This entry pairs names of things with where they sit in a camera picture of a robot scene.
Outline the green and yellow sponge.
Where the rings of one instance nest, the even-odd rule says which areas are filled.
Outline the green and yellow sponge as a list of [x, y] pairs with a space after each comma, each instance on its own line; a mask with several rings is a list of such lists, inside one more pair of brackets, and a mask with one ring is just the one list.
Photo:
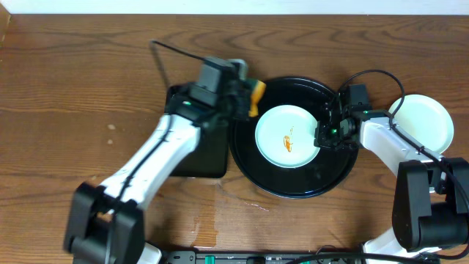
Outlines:
[[259, 114], [258, 104], [265, 93], [266, 84], [253, 78], [248, 78], [246, 83], [251, 91], [248, 115], [249, 117], [256, 117]]

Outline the light blue plate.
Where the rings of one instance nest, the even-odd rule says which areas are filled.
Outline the light blue plate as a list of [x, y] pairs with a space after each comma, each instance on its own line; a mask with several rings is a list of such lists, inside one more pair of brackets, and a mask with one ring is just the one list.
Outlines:
[[294, 169], [313, 161], [320, 149], [314, 145], [316, 118], [299, 106], [276, 106], [257, 122], [254, 136], [262, 156], [275, 166]]
[[454, 124], [448, 111], [426, 95], [406, 95], [394, 119], [425, 148], [443, 153], [454, 138]]

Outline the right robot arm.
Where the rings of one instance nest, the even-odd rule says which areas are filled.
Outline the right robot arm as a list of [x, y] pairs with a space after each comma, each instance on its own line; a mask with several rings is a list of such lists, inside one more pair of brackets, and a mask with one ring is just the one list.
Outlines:
[[444, 158], [368, 101], [334, 99], [315, 131], [315, 145], [374, 153], [395, 175], [392, 227], [368, 241], [366, 253], [413, 257], [468, 245], [468, 162]]

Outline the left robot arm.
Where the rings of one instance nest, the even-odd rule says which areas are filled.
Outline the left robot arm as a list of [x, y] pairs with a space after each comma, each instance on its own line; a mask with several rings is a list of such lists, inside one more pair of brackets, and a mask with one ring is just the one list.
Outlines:
[[147, 242], [144, 211], [176, 167], [220, 121], [255, 117], [265, 84], [248, 78], [169, 87], [166, 112], [130, 160], [100, 185], [72, 198], [63, 248], [74, 263], [159, 263]]

